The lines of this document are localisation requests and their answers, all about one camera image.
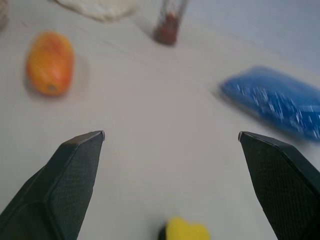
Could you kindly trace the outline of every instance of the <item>small glass bottle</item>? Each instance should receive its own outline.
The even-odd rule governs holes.
[[[159,23],[153,36],[157,42],[165,45],[174,45],[177,42],[187,3],[188,0],[163,0]]]

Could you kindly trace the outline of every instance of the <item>blue bag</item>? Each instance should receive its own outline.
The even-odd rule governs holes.
[[[280,129],[320,142],[320,90],[266,67],[231,77],[221,90]]]

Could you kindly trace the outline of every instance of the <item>white tabletop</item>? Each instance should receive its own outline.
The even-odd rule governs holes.
[[[318,77],[186,17],[176,47],[156,44],[158,4],[99,23],[46,0],[11,0],[0,33],[0,211],[76,135],[104,130],[80,240],[155,240],[170,217],[202,222],[213,240],[275,240],[237,140],[250,131],[295,144],[320,169],[320,148],[299,144],[212,92],[226,77],[264,65],[319,86]],[[68,95],[25,88],[24,64],[41,31],[66,35],[76,52]]]

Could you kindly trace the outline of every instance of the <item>orange mango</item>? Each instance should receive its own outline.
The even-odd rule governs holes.
[[[31,46],[26,60],[26,74],[39,93],[58,96],[70,87],[74,61],[73,47],[65,36],[44,32]]]

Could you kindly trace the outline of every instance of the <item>white cloth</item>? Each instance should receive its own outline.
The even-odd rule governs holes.
[[[136,7],[138,0],[57,0],[85,16],[100,21],[115,20]]]

